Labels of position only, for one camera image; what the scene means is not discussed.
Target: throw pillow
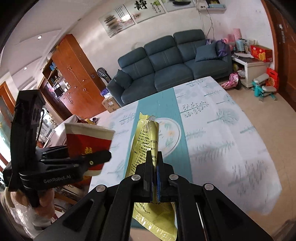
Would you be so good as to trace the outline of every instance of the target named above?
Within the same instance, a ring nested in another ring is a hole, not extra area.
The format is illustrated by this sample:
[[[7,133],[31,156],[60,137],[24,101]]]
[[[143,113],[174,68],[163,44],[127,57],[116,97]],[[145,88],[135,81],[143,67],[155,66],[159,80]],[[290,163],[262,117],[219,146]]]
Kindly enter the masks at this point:
[[[132,78],[120,69],[117,71],[114,80],[125,90],[128,89],[128,87],[130,87],[131,83],[133,82]]]
[[[196,48],[195,62],[218,58],[216,53],[216,42]]]

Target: pink item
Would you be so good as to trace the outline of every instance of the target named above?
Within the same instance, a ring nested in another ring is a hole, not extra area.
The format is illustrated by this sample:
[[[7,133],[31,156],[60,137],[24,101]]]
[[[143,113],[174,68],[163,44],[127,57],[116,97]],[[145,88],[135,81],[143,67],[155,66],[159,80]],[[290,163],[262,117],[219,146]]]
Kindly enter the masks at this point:
[[[234,28],[233,29],[233,34],[234,34],[235,40],[238,40],[238,39],[242,38],[242,33],[241,33],[239,28]]]
[[[234,88],[238,85],[239,83],[239,75],[238,73],[232,73],[229,76],[229,81],[221,84],[221,87],[225,90],[230,89],[230,88]]]
[[[229,42],[229,39],[228,38],[224,38],[222,39],[222,41],[226,44],[229,44],[229,47],[230,47],[230,51],[233,51],[233,45],[231,44],[231,42]]]
[[[229,40],[229,43],[231,43],[231,42],[235,42],[235,37],[234,37],[233,34],[228,34],[228,35],[227,35],[227,39]]]

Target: gold plastic packaging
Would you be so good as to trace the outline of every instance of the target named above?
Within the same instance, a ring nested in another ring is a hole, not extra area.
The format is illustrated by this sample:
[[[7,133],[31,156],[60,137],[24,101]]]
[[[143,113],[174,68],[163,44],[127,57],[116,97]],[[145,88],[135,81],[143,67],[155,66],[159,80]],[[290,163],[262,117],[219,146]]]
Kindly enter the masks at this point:
[[[140,113],[133,139],[126,177],[134,175],[136,166],[146,161],[147,150],[151,150],[153,169],[156,171],[159,124],[154,116]],[[152,203],[135,203],[133,218],[163,241],[175,241],[175,213],[171,203],[157,203],[154,190]]]

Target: metal rivet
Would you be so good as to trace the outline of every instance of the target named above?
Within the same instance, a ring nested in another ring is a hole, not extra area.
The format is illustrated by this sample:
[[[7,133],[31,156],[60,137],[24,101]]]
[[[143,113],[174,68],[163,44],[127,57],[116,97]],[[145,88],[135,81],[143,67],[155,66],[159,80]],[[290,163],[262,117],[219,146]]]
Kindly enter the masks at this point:
[[[212,184],[210,184],[210,183],[207,183],[205,185],[205,189],[208,190],[208,191],[212,191],[214,189],[214,186]]]
[[[96,187],[96,191],[97,192],[102,192],[102,191],[104,191],[106,188],[105,188],[105,186],[104,185],[98,185],[97,187]]]
[[[169,176],[169,178],[170,178],[171,180],[177,180],[177,179],[179,178],[179,176],[176,175],[176,174],[171,174],[171,175]]]
[[[132,177],[131,177],[131,179],[133,180],[133,181],[138,181],[138,180],[140,180],[141,179],[141,176],[140,175],[132,175]]]

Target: tiled floor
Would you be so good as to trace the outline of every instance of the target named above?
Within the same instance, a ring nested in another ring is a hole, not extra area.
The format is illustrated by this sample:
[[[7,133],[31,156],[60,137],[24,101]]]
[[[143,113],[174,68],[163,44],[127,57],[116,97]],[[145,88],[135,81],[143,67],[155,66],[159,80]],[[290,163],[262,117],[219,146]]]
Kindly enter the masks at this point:
[[[279,94],[277,101],[268,96],[260,102],[253,91],[244,88],[228,93],[256,127],[279,174],[283,190],[273,211],[269,215],[249,213],[272,235],[286,220],[296,217],[296,112]],[[159,240],[146,230],[131,230],[131,237],[133,240]]]

